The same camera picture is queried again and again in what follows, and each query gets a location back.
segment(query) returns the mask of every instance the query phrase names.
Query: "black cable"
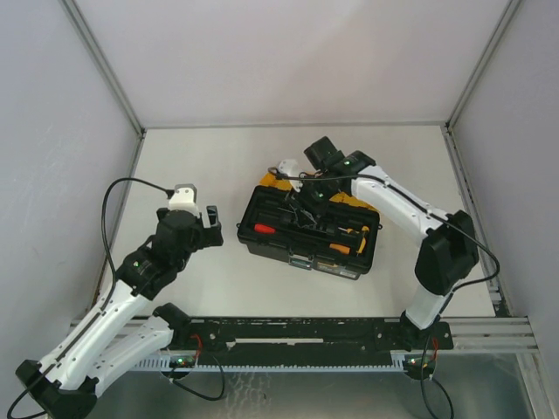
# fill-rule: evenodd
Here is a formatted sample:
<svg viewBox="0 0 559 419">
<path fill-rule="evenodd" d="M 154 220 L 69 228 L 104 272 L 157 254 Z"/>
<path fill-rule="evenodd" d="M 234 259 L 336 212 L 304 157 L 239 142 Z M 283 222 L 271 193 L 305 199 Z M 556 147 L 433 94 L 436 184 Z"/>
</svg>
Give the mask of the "black cable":
<svg viewBox="0 0 559 419">
<path fill-rule="evenodd" d="M 34 382 L 31 383 L 31 385 L 30 385 L 28 388 L 26 388 L 26 389 L 22 392 L 21 395 L 19 395 L 19 396 L 17 397 L 16 400 L 14 400 L 14 402 L 11 404 L 10 408 L 8 409 L 8 413 L 6 414 L 6 417 L 7 417 L 8 419 L 35 419 L 36 417 L 40 417 L 40 416 L 46 415 L 46 412 L 44 412 L 44 411 L 43 411 L 43 412 L 40 412 L 40 413 L 36 413 L 35 415 L 25 416 L 25 417 L 15 417 L 15 416 L 13 416 L 12 414 L 14 413 L 14 409 L 15 409 L 16 406 L 22 401 L 22 399 L 23 399 L 24 397 L 26 397 L 27 394 L 30 393 L 30 392 L 35 388 L 35 386 L 36 386 L 41 380 L 43 380 L 47 374 L 49 374 L 49 373 L 52 371 L 52 369 L 53 369 L 55 366 L 56 366 L 56 364 L 50 365 L 50 366 L 49 366 L 49 367 L 48 367 Z"/>
<path fill-rule="evenodd" d="M 425 357 L 427 355 L 427 348 L 429 347 L 429 343 L 431 342 L 431 334 L 429 334 L 429 336 L 427 337 L 427 341 L 425 342 L 425 347 L 423 349 L 423 354 L 421 355 L 421 372 L 420 372 L 420 378 L 421 378 L 421 396 L 423 397 L 423 402 L 425 404 L 425 407 L 427 408 L 427 410 L 429 410 L 429 414 L 431 415 L 431 417 L 433 419 L 438 419 L 438 416 L 435 414 L 435 412 L 433 412 L 433 409 L 431 408 L 431 405 L 429 404 L 429 401 L 427 400 L 427 394 L 425 393 L 425 383 L 424 383 L 424 365 L 425 365 Z M 446 400 L 448 401 L 448 406 L 451 409 L 451 417 L 450 419 L 454 419 L 454 406 L 452 405 L 452 400 L 451 397 L 448 395 L 448 393 L 446 392 L 445 388 L 443 387 L 443 385 L 435 380 L 434 378 L 431 378 L 431 381 L 433 381 L 445 394 Z"/>
<path fill-rule="evenodd" d="M 105 249 L 105 254 L 107 255 L 108 265 L 111 269 L 111 273 L 113 274 L 113 282 L 111 284 L 111 290 L 109 291 L 109 294 L 107 295 L 107 299 L 105 300 L 105 302 L 103 303 L 103 305 L 100 308 L 100 310 L 102 312 L 105 311 L 105 309 L 107 308 L 107 306 L 109 304 L 109 301 L 110 301 L 111 297 L 113 296 L 114 288 L 116 287 L 116 282 L 117 282 L 116 268 L 114 267 L 113 258 L 111 257 L 111 250 L 108 247 L 108 240 L 107 240 L 107 225 L 106 225 L 106 222 L 105 222 L 105 217 L 106 217 L 106 214 L 107 214 L 107 202 L 108 202 L 108 197 L 111 194 L 111 190 L 113 190 L 113 188 L 121 182 L 143 183 L 144 185 L 148 185 L 151 188 L 159 189 L 159 190 L 165 192 L 169 199 L 175 193 L 175 191 L 173 189 L 165 189 L 164 187 L 161 187 L 159 185 L 155 185 L 154 183 L 147 182 L 147 181 L 144 181 L 142 179 L 135 178 L 135 177 L 122 177 L 120 179 L 117 179 L 113 183 L 111 183 L 109 185 L 109 187 L 107 188 L 107 192 L 105 192 L 105 196 L 103 197 L 103 205 L 102 205 L 102 208 L 101 208 L 101 237 L 103 239 L 103 248 Z"/>
<path fill-rule="evenodd" d="M 276 177 L 276 179 L 279 180 L 286 180 L 286 181 L 300 181 L 300 182 L 312 182 L 312 181 L 341 181 L 341 180 L 345 180 L 345 179 L 357 179 L 357 178 L 364 178 L 364 179 L 371 179 L 373 181 L 379 182 L 383 185 L 383 188 L 388 188 L 390 190 L 393 190 L 394 192 L 396 192 L 397 194 L 399 194 L 403 199 L 405 199 L 406 201 L 408 201 L 411 205 L 413 205 L 414 207 L 416 207 L 418 210 L 420 210 L 421 212 L 423 212 L 424 214 L 426 214 L 427 216 L 430 216 L 432 218 L 434 218 L 435 220 L 443 223 L 444 225 L 446 225 L 447 227 L 450 227 L 454 230 L 456 230 L 458 233 L 462 234 L 464 237 L 466 237 L 468 240 L 472 241 L 476 246 L 478 246 L 480 249 L 482 249 L 495 263 L 495 271 L 491 274 L 488 275 L 484 278 L 481 279 L 475 279 L 472 281 L 467 281 L 463 284 L 457 285 L 454 288 L 452 288 L 451 291 L 451 297 L 449 298 L 449 300 L 452 298 L 452 295 L 459 290 L 460 288 L 464 288 L 465 286 L 469 286 L 469 285 L 474 285 L 474 284 L 479 284 L 481 282 L 487 282 L 490 281 L 493 278 L 496 278 L 497 275 L 499 275 L 500 273 L 500 262 L 499 259 L 484 245 L 482 244 L 480 241 L 476 240 L 474 237 L 470 236 L 469 234 L 467 234 L 465 231 L 459 229 L 458 227 L 456 227 L 455 225 L 449 223 L 448 221 L 446 221 L 444 218 L 441 218 L 440 216 L 437 216 L 435 214 L 433 214 L 432 212 L 430 212 L 427 208 L 425 208 L 423 205 L 421 205 L 420 203 L 418 203 L 415 199 L 413 199 L 412 197 L 408 196 L 405 192 L 403 192 L 402 190 L 396 188 L 394 185 L 391 185 L 389 183 L 386 183 L 384 179 L 378 177 L 378 176 L 374 176 L 374 175 L 366 175 L 366 174 L 356 174 L 356 175 L 340 175 L 340 176 L 334 176 L 334 177 L 312 177 L 312 176 L 303 176 L 304 174 L 301 174 L 299 177 L 295 177 L 295 176 L 287 176 L 287 175 L 282 175 L 277 168 L 268 168 L 268 173 L 274 175 Z"/>
<path fill-rule="evenodd" d="M 139 183 L 143 183 L 144 185 L 148 185 L 151 188 L 155 188 L 155 189 L 159 189 L 162 190 L 163 192 L 165 192 L 165 194 L 167 194 L 167 197 L 170 199 L 175 191 L 173 189 L 165 189 L 161 186 L 155 185 L 154 183 L 151 182 L 147 182 L 144 181 L 142 179 L 137 179 L 135 177 L 122 177 L 120 179 L 115 180 L 113 183 L 111 183 L 109 185 L 109 187 L 107 188 L 107 191 L 105 192 L 105 196 L 103 197 L 103 204 L 101 207 L 101 238 L 103 240 L 103 248 L 105 249 L 105 254 L 107 256 L 107 261 L 108 264 L 111 268 L 111 272 L 113 274 L 113 281 L 111 284 L 111 289 L 107 295 L 107 299 L 105 300 L 105 302 L 102 304 L 101 308 L 100 308 L 100 312 L 96 313 L 91 320 L 89 320 L 89 323 L 87 323 L 87 325 L 81 329 L 81 331 L 76 335 L 76 337 L 68 344 L 68 346 L 60 353 L 59 356 L 57 356 L 57 358 L 55 359 L 56 362 L 60 362 L 65 356 L 66 354 L 70 351 L 70 349 L 73 348 L 73 346 L 82 338 L 82 336 L 84 334 L 86 334 L 86 332 L 89 330 L 89 328 L 93 325 L 93 323 L 95 323 L 95 321 L 100 317 L 100 313 L 104 312 L 105 309 L 107 308 L 111 298 L 113 297 L 113 293 L 114 293 L 114 288 L 116 287 L 116 282 L 117 282 L 117 277 L 116 277 L 116 269 L 114 268 L 114 262 L 113 262 L 113 258 L 111 257 L 111 251 L 110 248 L 108 247 L 108 240 L 107 240 L 107 224 L 106 224 L 106 215 L 107 215 L 107 202 L 108 202 L 108 197 L 111 194 L 111 191 L 113 190 L 113 188 L 121 183 L 121 182 L 139 182 Z M 31 415 L 31 416 L 27 416 L 27 417 L 22 417 L 22 418 L 15 418 L 13 417 L 11 414 L 13 413 L 14 409 L 16 408 L 16 406 L 22 401 L 22 399 L 31 392 L 31 390 L 43 379 L 45 378 L 45 376 L 47 374 L 49 374 L 52 369 L 56 366 L 56 364 L 52 364 L 50 365 L 28 388 L 26 388 L 24 390 L 24 392 L 19 395 L 17 397 L 17 399 L 11 404 L 10 409 L 8 410 L 8 414 L 7 417 L 8 419 L 34 419 L 36 417 L 40 417 L 45 415 L 46 412 L 41 412 L 41 413 L 37 413 L 36 415 Z"/>
<path fill-rule="evenodd" d="M 219 393 L 219 395 L 217 397 L 215 396 L 210 396 L 210 395 L 203 395 L 202 393 L 198 393 L 196 390 L 193 390 L 192 388 L 188 388 L 185 385 L 181 384 L 179 381 L 177 380 L 173 380 L 172 383 L 175 384 L 177 387 L 183 389 L 184 391 L 188 391 L 189 393 L 191 393 L 192 395 L 196 395 L 204 400 L 207 400 L 209 402 L 216 402 L 217 400 L 221 400 L 224 398 L 224 393 L 225 393 L 225 371 L 224 368 L 221 366 L 221 364 L 219 363 L 219 361 L 217 360 L 217 358 L 215 356 L 213 356 L 212 354 L 209 354 L 209 356 L 211 356 L 211 358 L 213 358 L 213 360 L 217 363 L 217 366 L 219 367 L 219 372 L 221 374 L 221 392 Z"/>
</svg>

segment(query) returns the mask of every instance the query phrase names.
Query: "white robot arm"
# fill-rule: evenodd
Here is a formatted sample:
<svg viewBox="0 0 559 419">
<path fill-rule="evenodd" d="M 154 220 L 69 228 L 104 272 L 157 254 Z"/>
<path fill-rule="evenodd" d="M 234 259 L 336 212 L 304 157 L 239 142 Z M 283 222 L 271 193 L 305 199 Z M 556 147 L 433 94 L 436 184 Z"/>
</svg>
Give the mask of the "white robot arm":
<svg viewBox="0 0 559 419">
<path fill-rule="evenodd" d="M 27 360 L 17 369 L 26 392 L 53 419 L 86 417 L 116 379 L 188 328 L 189 317 L 167 304 L 107 349 L 126 323 L 175 280 L 192 253 L 223 244 L 216 207 L 207 208 L 210 227 L 204 228 L 193 185 L 178 185 L 169 193 L 168 208 L 157 211 L 156 233 L 124 258 L 113 286 L 62 343 L 39 362 Z"/>
<path fill-rule="evenodd" d="M 356 151 L 344 154 L 328 137 L 315 142 L 305 155 L 317 175 L 301 175 L 295 160 L 284 160 L 274 174 L 288 179 L 292 200 L 311 222 L 325 211 L 330 197 L 340 191 L 379 210 L 402 228 L 420 248 L 415 273 L 420 286 L 402 318 L 425 330 L 438 319 L 456 282 L 478 263 L 473 223 L 464 211 L 450 215 L 414 196 L 394 182 L 376 162 Z"/>
</svg>

